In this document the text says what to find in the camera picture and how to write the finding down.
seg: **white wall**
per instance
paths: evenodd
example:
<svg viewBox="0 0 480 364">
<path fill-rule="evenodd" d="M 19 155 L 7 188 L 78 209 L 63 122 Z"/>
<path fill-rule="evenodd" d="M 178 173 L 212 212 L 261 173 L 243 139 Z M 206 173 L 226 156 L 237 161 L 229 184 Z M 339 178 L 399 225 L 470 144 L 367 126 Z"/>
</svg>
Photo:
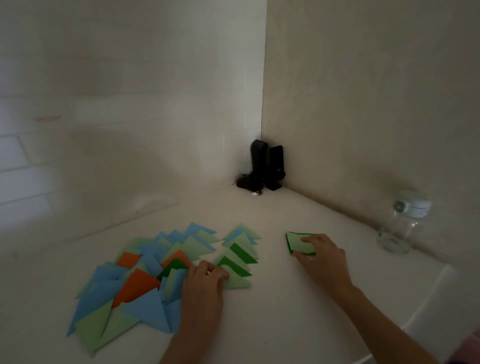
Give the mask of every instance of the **white wall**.
<svg viewBox="0 0 480 364">
<path fill-rule="evenodd" d="M 234 182 L 266 0 L 0 0 L 0 255 Z"/>
</svg>

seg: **wall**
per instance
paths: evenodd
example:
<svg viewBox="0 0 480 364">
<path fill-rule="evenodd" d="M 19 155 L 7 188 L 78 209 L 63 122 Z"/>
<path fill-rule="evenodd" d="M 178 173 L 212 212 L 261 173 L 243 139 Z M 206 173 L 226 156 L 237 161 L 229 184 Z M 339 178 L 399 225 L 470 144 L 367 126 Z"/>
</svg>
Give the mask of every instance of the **wall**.
<svg viewBox="0 0 480 364">
<path fill-rule="evenodd" d="M 479 11 L 475 1 L 270 1 L 262 139 L 284 146 L 285 185 L 374 227 L 397 191 L 423 191 L 434 205 L 414 239 L 473 259 Z"/>
<path fill-rule="evenodd" d="M 1 0 L 0 255 L 247 171 L 266 0 Z"/>
</svg>

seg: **table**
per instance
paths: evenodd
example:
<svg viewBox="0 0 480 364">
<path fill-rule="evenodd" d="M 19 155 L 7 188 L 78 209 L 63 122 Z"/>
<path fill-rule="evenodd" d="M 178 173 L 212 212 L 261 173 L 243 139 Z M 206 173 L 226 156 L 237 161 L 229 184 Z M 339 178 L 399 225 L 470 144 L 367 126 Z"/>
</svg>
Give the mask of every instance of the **table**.
<svg viewBox="0 0 480 364">
<path fill-rule="evenodd" d="M 182 231 L 191 221 L 217 230 L 220 238 L 243 222 L 262 237 L 258 264 L 250 265 L 253 286 L 224 292 L 224 315 L 204 363 L 352 363 L 368 354 L 347 317 L 289 254 L 287 231 L 329 235 L 346 250 L 354 283 L 399 326 L 444 269 L 416 250 L 385 251 L 372 228 L 289 189 L 252 196 L 229 186 L 0 267 L 2 362 L 158 363 L 171 335 L 142 323 L 89 359 L 75 335 L 65 338 L 73 298 L 95 267 L 112 260 L 129 239 Z"/>
</svg>

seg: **orange paper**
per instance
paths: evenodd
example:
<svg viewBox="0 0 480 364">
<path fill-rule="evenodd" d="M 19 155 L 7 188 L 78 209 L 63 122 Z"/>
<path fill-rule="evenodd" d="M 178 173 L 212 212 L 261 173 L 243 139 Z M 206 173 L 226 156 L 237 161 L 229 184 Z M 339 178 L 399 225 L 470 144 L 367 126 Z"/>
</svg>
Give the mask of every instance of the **orange paper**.
<svg viewBox="0 0 480 364">
<path fill-rule="evenodd" d="M 132 269 L 140 260 L 141 256 L 124 252 L 117 261 L 117 265 L 123 268 Z"/>
<path fill-rule="evenodd" d="M 192 265 L 190 263 L 190 260 L 188 260 L 187 256 L 185 255 L 185 253 L 181 250 L 178 250 L 174 255 L 172 255 L 170 258 L 168 258 L 165 262 L 161 264 L 162 268 L 165 269 L 170 264 L 170 262 L 175 258 L 180 259 L 183 263 L 185 263 L 185 265 L 188 268 L 190 268 L 190 266 Z"/>
<path fill-rule="evenodd" d="M 160 281 L 142 270 L 136 269 L 128 277 L 120 292 L 113 300 L 112 308 L 117 307 L 122 302 L 131 302 L 153 288 L 160 288 Z"/>
</svg>

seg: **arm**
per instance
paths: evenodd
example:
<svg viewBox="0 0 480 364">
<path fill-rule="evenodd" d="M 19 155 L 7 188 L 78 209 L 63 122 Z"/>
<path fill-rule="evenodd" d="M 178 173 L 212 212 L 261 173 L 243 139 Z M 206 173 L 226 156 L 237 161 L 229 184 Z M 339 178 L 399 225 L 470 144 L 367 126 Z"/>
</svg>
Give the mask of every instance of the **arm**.
<svg viewBox="0 0 480 364">
<path fill-rule="evenodd" d="M 295 257 L 347 314 L 378 364 L 438 364 L 352 284 L 343 249 L 324 234 L 302 240 L 311 243 L 317 254 L 310 259 L 294 252 Z"/>
<path fill-rule="evenodd" d="M 183 282 L 180 328 L 160 364 L 198 364 L 212 342 L 222 317 L 222 278 L 228 272 L 202 260 Z"/>
</svg>

